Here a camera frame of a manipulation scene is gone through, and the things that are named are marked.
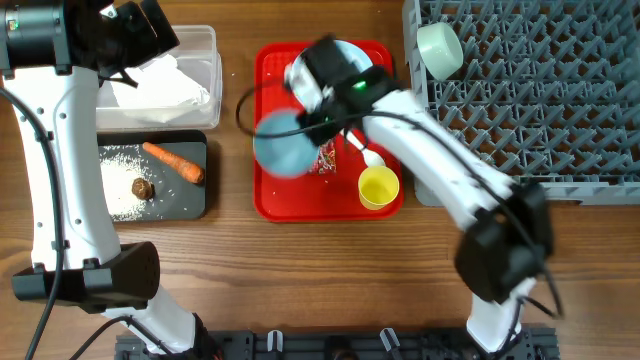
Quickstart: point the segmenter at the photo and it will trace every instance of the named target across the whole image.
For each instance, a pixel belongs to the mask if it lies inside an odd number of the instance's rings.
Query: white spoon
[[[364,149],[364,145],[362,145],[360,140],[358,140],[358,138],[355,135],[353,135],[352,132],[348,132],[347,135],[345,136],[344,130],[342,130],[340,134],[342,134],[342,136],[345,137],[347,141],[353,144],[353,146],[355,146],[356,149],[362,152],[362,156],[364,156],[364,163],[367,164],[368,167],[386,166],[382,156],[380,156],[380,154],[378,154],[377,152],[371,151],[369,149]]]

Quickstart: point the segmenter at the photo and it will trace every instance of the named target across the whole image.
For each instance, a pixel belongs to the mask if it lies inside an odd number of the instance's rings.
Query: wooden table
[[[445,210],[421,206],[407,181],[405,206],[387,221],[268,223],[252,204],[251,140],[233,123],[235,104],[253,82],[254,58],[269,43],[331,31],[378,40],[402,64],[402,1],[168,0],[163,7],[174,24],[216,30],[224,76],[222,121],[207,133],[218,164],[211,210],[198,221],[117,226],[123,242],[156,244],[161,282],[177,301],[212,330],[463,326],[471,294],[453,267],[460,234]],[[30,264],[33,220],[18,127],[5,101],[0,114],[0,358],[16,359],[42,306],[18,302],[11,290],[11,275]],[[552,216],[551,268],[567,318],[554,323],[528,308],[525,321],[556,326],[566,360],[637,358],[640,208],[554,206]],[[551,303],[543,284],[533,295]],[[56,308],[37,358],[67,358],[103,321]],[[123,331],[108,330],[84,358],[112,359]]]

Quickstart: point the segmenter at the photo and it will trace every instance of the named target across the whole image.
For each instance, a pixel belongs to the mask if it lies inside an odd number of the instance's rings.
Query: yellow cup
[[[365,169],[358,179],[360,202],[369,210],[380,210],[398,197],[400,180],[386,166]]]

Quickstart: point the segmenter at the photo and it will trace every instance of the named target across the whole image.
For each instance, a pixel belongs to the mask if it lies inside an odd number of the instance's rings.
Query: white cup
[[[449,24],[419,28],[417,42],[422,61],[436,80],[446,80],[462,66],[462,45]]]

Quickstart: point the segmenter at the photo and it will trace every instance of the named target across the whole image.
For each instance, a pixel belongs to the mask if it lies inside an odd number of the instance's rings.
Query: dish rack
[[[443,82],[416,44],[435,22],[464,52]],[[418,100],[484,161],[552,200],[640,204],[639,0],[405,0],[403,25]]]

